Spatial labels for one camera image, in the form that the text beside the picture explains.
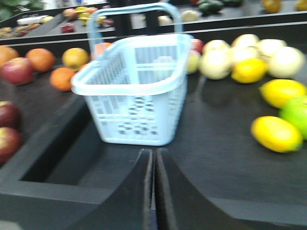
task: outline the shopping basket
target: shopping basket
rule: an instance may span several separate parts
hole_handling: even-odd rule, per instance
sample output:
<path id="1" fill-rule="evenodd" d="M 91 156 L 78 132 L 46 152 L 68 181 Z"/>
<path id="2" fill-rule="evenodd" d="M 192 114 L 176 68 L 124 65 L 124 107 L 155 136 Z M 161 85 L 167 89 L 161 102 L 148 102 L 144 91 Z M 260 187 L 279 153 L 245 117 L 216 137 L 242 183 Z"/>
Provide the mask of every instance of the shopping basket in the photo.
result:
<path id="1" fill-rule="evenodd" d="M 175 33 L 120 39 L 72 79 L 72 91 L 85 97 L 105 142 L 161 146 L 174 138 L 187 92 L 192 38 L 182 33 L 176 7 L 151 3 L 98 10 L 88 22 L 88 37 L 94 53 L 103 42 L 98 17 L 153 10 L 172 15 Z"/>

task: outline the black tray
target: black tray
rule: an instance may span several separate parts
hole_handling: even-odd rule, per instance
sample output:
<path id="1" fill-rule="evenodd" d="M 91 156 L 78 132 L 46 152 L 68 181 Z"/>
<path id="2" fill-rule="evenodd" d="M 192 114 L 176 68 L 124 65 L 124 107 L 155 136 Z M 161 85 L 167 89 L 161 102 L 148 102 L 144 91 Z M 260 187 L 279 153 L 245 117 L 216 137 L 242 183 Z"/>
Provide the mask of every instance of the black tray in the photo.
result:
<path id="1" fill-rule="evenodd" d="M 253 33 L 260 39 L 283 39 L 306 54 L 303 30 L 306 25 L 307 22 L 283 23 L 188 33 L 204 42 L 223 39 L 229 43 L 241 34 Z M 54 49 L 73 45 L 88 48 L 88 41 L 39 45 Z M 26 50 L 26 46 L 34 44 L 15 47 Z M 296 77 L 304 84 L 307 84 L 306 71 L 307 65 Z M 279 225 L 306 227 L 306 144 L 299 152 L 276 154 L 259 145 L 249 131 L 256 117 L 278 114 L 277 109 L 262 100 L 258 90 L 271 79 L 266 76 L 260 82 L 242 85 L 229 77 L 214 81 L 204 80 L 199 74 L 190 75 L 176 137 L 165 148 L 196 189 L 232 217 L 270 223 L 277 229 L 282 229 Z M 40 80 L 48 87 L 44 84 L 47 77 Z M 57 92 L 53 96 L 60 95 L 64 94 Z M 37 98 L 32 94 L 23 96 L 23 100 L 29 101 Z M 98 204 L 103 199 L 101 189 L 110 189 L 105 191 L 111 193 L 120 184 L 133 168 L 140 149 L 156 149 L 102 142 L 83 98 L 72 94 L 68 98 L 72 101 L 57 103 L 60 112 L 53 119 L 55 113 L 50 113 L 49 121 L 42 122 L 41 126 L 45 125 L 0 170 L 1 194 L 27 197 L 33 191 L 31 188 L 36 188 L 33 185 L 39 184 L 42 187 L 35 196 L 40 199 L 51 197 Z M 78 189 L 67 197 L 71 186 Z M 87 188 L 95 195 L 84 195 L 83 189 Z"/>
<path id="2" fill-rule="evenodd" d="M 108 3 L 102 3 L 97 6 L 101 8 L 103 5 L 112 5 L 113 7 L 125 6 L 138 3 L 149 3 L 152 1 L 124 1 L 111 0 Z M 169 2 L 178 7 L 180 12 L 185 10 L 196 10 L 194 5 L 185 1 L 167 1 L 160 0 L 160 2 Z M 225 7 L 220 13 L 210 16 L 202 16 L 200 20 L 194 22 L 183 23 L 184 31 L 197 31 L 204 29 L 229 28 L 238 26 L 263 25 L 273 23 L 294 23 L 302 22 L 307 18 L 306 11 L 295 11 L 295 0 L 283 1 L 283 8 L 279 13 L 267 14 L 262 10 L 259 1 L 245 0 L 241 7 Z M 79 20 L 69 21 L 62 15 L 65 8 L 53 10 L 56 15 L 50 22 L 38 27 L 29 34 L 21 38 L 1 39 L 2 44 L 21 44 L 21 43 L 37 43 L 47 41 L 61 41 L 73 39 L 87 39 L 87 29 Z M 159 26 L 157 16 L 163 15 L 165 12 L 149 12 L 145 14 L 117 15 L 114 17 L 115 25 L 100 29 L 104 37 L 120 37 L 127 35 L 154 35 L 162 33 L 171 33 L 174 31 L 173 25 Z M 141 18 L 145 16 L 147 24 L 141 22 Z M 9 19 L 6 24 L 11 24 L 16 19 Z M 67 22 L 74 23 L 74 33 L 61 33 L 61 26 Z"/>
<path id="3" fill-rule="evenodd" d="M 97 7 L 101 8 L 109 3 L 100 3 L 100 4 L 91 4 L 87 5 L 87 7 Z M 11 27 L 13 30 L 18 27 L 17 20 L 28 17 L 31 15 L 49 15 L 54 16 L 52 20 L 47 23 L 41 24 L 36 29 L 28 32 L 26 35 L 22 37 L 15 37 L 15 38 L 0 38 L 0 45 L 10 45 L 10 44 L 21 44 L 21 43 L 28 43 L 28 42 L 45 42 L 45 41 L 60 41 L 64 40 L 61 37 L 52 38 L 53 35 L 61 35 L 61 29 L 63 23 L 67 23 L 68 20 L 65 19 L 63 16 L 63 11 L 70 7 L 65 8 L 57 8 L 57 9 L 50 9 L 50 10 L 41 10 L 41 11 L 26 11 L 24 13 L 20 13 L 16 16 L 13 16 L 7 20 L 3 20 L 0 22 L 0 28 L 2 27 Z M 82 26 L 79 22 L 76 24 L 77 32 L 78 33 L 85 33 L 85 26 Z"/>

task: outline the lemon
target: lemon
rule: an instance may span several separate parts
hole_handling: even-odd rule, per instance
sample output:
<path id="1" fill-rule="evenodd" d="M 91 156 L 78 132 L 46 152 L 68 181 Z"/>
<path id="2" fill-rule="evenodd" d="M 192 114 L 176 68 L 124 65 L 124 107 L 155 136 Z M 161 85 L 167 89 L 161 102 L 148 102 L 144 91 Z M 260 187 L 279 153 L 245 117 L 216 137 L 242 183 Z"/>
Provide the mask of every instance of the lemon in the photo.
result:
<path id="1" fill-rule="evenodd" d="M 248 58 L 235 64 L 231 77 L 239 83 L 260 81 L 268 70 L 267 64 L 259 58 Z"/>
<path id="2" fill-rule="evenodd" d="M 273 79 L 260 87 L 263 99 L 275 108 L 281 108 L 289 99 L 307 95 L 307 87 L 295 80 Z"/>
<path id="3" fill-rule="evenodd" d="M 264 147 L 279 153 L 298 151 L 303 136 L 290 122 L 276 116 L 261 116 L 251 125 L 253 137 Z"/>
<path id="4" fill-rule="evenodd" d="M 89 54 L 82 48 L 70 48 L 62 55 L 63 64 L 74 71 L 78 71 L 89 60 Z"/>

